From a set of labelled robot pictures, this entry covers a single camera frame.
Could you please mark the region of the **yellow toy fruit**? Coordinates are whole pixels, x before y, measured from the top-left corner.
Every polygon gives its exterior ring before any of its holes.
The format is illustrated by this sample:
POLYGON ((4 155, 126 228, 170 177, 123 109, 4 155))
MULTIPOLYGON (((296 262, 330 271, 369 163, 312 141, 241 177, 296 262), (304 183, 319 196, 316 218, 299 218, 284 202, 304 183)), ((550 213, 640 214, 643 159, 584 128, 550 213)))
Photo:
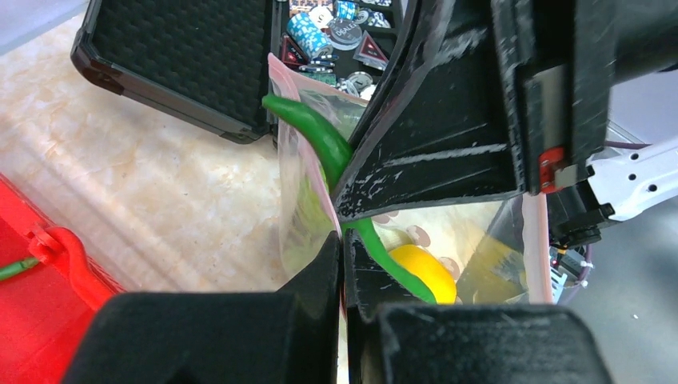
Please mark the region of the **yellow toy fruit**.
POLYGON ((389 256, 429 288, 436 304, 456 302, 457 285, 452 274, 428 251, 415 245, 403 245, 389 251, 389 256))

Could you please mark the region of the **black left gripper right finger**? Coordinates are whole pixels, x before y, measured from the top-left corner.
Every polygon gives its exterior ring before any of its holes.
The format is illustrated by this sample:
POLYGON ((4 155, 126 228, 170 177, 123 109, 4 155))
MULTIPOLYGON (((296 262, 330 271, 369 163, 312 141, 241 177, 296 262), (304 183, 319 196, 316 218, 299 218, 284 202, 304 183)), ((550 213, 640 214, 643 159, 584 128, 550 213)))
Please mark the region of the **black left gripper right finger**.
POLYGON ((554 305, 438 306, 344 236, 351 383, 610 383, 592 332, 554 305))

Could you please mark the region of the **green pea pod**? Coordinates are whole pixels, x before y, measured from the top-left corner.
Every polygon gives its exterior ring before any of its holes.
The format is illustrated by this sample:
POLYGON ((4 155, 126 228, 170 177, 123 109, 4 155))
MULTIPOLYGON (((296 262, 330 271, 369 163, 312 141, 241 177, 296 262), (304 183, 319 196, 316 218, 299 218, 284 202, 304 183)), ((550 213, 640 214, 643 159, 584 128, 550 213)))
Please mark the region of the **green pea pod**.
MULTIPOLYGON (((268 94, 262 99, 262 105, 306 139, 325 172, 328 188, 334 190, 353 156, 347 140, 325 117, 302 102, 268 94)), ((417 276, 391 258, 370 218, 342 223, 341 231, 347 230, 359 233, 371 259, 410 294, 424 302, 437 303, 433 292, 417 276)))

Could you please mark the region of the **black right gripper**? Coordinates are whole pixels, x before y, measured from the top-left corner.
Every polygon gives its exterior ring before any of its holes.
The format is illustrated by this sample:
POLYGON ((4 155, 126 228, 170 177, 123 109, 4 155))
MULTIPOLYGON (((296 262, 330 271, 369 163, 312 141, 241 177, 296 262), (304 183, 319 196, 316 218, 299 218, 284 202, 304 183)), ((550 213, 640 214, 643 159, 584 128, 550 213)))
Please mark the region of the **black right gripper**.
POLYGON ((674 1, 411 1, 336 215, 572 186, 603 149, 611 89, 676 66, 674 1))

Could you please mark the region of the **clear zip top bag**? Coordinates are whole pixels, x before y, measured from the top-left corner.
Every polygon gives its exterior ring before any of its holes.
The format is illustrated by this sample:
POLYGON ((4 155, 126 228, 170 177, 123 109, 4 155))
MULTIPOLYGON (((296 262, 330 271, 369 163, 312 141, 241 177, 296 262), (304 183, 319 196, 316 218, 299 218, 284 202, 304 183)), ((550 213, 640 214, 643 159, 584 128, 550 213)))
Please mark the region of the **clear zip top bag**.
MULTIPOLYGON (((328 232, 339 227, 321 165, 308 142, 281 122, 280 251, 289 276, 314 258, 328 232)), ((560 283, 551 276, 546 197, 395 210, 375 217, 388 249, 426 250, 457 284, 464 304, 553 304, 560 283)))

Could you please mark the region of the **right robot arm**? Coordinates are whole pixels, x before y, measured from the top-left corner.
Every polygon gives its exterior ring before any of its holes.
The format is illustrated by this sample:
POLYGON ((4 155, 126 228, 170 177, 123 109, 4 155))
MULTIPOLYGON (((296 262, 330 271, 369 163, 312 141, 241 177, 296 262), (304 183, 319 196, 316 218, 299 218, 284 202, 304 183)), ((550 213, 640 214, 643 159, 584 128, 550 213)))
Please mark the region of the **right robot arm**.
POLYGON ((411 1, 332 192, 338 218, 545 194, 551 239, 677 194, 677 141, 594 160, 611 89, 677 67, 674 1, 411 1))

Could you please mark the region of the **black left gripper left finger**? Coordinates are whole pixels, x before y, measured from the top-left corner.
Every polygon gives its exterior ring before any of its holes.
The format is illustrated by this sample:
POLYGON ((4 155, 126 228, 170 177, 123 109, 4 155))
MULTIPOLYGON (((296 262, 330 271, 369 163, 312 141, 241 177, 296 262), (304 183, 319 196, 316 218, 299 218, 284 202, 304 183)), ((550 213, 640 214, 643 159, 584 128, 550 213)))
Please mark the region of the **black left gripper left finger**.
POLYGON ((282 288, 127 293, 96 314, 66 383, 334 383, 341 242, 282 288))

